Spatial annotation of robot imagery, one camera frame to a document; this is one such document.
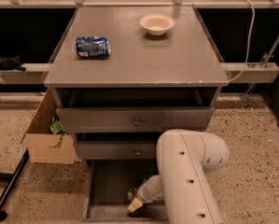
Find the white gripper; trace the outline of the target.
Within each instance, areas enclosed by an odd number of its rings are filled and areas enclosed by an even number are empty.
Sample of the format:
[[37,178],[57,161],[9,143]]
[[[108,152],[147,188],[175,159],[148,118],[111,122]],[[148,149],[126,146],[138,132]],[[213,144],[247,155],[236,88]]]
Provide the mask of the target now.
[[133,213],[143,206],[143,203],[152,203],[164,199],[164,194],[161,186],[160,176],[153,175],[148,180],[144,181],[137,191],[137,196],[134,197],[128,206],[128,211]]

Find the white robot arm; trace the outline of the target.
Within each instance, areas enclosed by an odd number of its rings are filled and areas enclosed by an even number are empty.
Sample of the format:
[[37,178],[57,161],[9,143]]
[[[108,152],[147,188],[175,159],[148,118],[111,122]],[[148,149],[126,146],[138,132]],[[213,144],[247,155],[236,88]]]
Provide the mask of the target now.
[[139,187],[128,211],[163,200],[170,224],[224,224],[205,174],[224,167],[229,157],[228,145],[215,134],[163,133],[156,145],[159,173]]

